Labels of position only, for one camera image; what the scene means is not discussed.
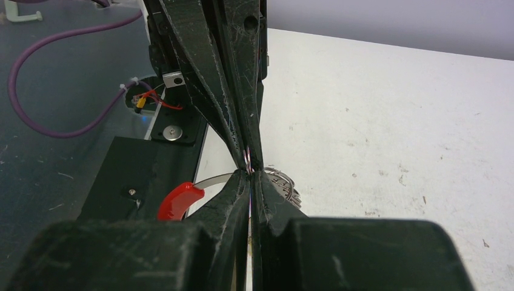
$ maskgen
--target round hole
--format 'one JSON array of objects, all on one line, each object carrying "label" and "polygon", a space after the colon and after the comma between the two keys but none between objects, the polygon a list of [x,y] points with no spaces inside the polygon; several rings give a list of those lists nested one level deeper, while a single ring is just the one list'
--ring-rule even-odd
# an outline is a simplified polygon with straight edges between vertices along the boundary
[{"label": "round hole", "polygon": [[259,21],[257,20],[257,18],[255,18],[255,16],[250,15],[245,18],[244,29],[246,29],[247,32],[256,33],[258,26],[259,26]]}]

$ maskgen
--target white wall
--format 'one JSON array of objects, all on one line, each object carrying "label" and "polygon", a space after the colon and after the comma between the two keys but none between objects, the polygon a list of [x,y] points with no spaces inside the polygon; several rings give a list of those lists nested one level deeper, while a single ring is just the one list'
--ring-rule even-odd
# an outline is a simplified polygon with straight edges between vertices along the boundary
[{"label": "white wall", "polygon": [[269,27],[514,60],[514,0],[268,0]]}]

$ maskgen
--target purple cable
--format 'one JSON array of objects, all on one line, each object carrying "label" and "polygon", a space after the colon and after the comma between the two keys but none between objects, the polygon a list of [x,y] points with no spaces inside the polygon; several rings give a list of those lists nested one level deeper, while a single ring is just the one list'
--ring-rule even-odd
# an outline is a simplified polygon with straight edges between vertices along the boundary
[{"label": "purple cable", "polygon": [[[55,131],[44,128],[40,124],[35,123],[32,119],[30,119],[27,116],[25,111],[23,111],[23,108],[21,107],[19,100],[18,100],[18,96],[16,94],[16,79],[18,78],[19,69],[21,68],[23,63],[28,59],[28,57],[30,55],[32,55],[35,51],[37,51],[41,47],[43,47],[51,42],[58,41],[58,40],[64,39],[64,38],[69,38],[71,36],[85,35],[85,34],[94,33],[94,32],[103,32],[105,30],[118,28],[123,25],[127,25],[131,22],[134,22],[135,20],[140,18],[141,15],[142,15],[142,13],[141,13],[141,11],[139,11],[136,15],[132,16],[131,18],[128,18],[128,19],[120,21],[120,22],[116,22],[116,23],[112,23],[112,24],[103,24],[103,25],[89,27],[89,28],[70,30],[68,32],[61,32],[61,33],[58,33],[55,35],[48,36],[48,37],[36,42],[35,44],[31,45],[29,48],[27,48],[13,64],[13,67],[11,68],[11,71],[9,73],[9,78],[7,81],[7,84],[8,84],[7,93],[9,95],[9,101],[11,102],[11,105],[12,105],[14,111],[19,116],[21,121],[23,121],[25,124],[27,124],[31,129],[39,132],[42,135],[49,136],[51,138],[74,138],[76,136],[79,136],[79,135],[82,135],[82,134],[88,132],[89,130],[94,128],[96,125],[98,125],[100,123],[100,121],[102,121],[102,119],[108,114],[109,110],[111,110],[112,107],[116,104],[116,101],[121,96],[123,96],[123,93],[125,92],[124,89],[120,89],[120,91],[118,92],[116,97],[111,101],[111,103],[109,103],[107,108],[105,108],[104,111],[102,111],[102,113],[100,113],[100,115],[93,122],[91,122],[84,128],[76,130],[74,132],[65,132],[65,133],[55,132]],[[152,89],[148,84],[146,84],[144,82],[139,81],[139,84],[143,85],[148,90]],[[132,81],[132,82],[126,84],[125,87],[130,88],[134,85],[136,85],[136,82]]]}]

